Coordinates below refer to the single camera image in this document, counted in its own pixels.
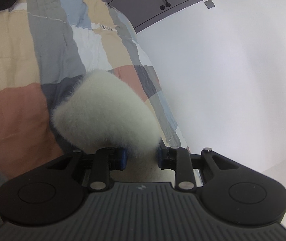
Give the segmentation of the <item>grey wall switch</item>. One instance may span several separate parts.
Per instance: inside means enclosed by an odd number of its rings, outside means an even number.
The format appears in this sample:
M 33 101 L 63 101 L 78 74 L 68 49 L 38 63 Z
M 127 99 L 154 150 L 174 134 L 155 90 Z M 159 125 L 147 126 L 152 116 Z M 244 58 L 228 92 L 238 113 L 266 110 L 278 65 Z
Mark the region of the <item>grey wall switch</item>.
M 215 4 L 214 4 L 214 2 L 212 0 L 207 0 L 207 1 L 204 2 L 204 4 L 206 5 L 206 7 L 208 9 L 211 9 L 211 8 L 215 7 Z

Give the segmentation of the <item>cream striped fleece sweater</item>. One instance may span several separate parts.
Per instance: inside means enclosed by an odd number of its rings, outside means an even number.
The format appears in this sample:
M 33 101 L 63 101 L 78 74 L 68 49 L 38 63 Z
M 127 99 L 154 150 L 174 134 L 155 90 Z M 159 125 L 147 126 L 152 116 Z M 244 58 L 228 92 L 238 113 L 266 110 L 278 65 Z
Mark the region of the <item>cream striped fleece sweater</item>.
M 174 171 L 158 167 L 161 133 L 157 119 L 138 94 L 114 74 L 94 70 L 86 75 L 52 114 L 59 134 L 86 154 L 123 147 L 128 162 L 112 171 L 119 182 L 174 182 Z

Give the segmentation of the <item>colourful patchwork bed quilt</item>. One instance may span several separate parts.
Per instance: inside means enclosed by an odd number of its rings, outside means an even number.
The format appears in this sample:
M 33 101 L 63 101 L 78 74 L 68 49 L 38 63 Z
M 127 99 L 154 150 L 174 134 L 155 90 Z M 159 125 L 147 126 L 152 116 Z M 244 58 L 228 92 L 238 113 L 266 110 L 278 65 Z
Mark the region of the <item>colourful patchwork bed quilt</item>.
M 17 0 L 0 11 L 0 172 L 13 178 L 73 147 L 52 110 L 93 69 L 126 82 L 167 146 L 186 147 L 131 22 L 104 0 Z

